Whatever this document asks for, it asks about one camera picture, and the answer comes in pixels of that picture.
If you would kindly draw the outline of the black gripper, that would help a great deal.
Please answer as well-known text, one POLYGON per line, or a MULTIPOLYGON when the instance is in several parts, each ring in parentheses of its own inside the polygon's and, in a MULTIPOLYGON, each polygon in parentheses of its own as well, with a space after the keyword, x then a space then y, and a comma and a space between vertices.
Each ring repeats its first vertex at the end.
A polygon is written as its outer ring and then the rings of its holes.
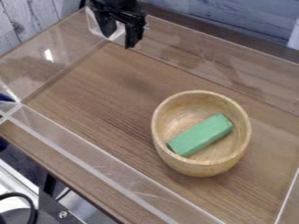
POLYGON ((133 48, 145 31, 145 11, 137 0, 90 0, 90 9, 102 35, 117 30, 117 21, 125 24, 125 48, 133 48))

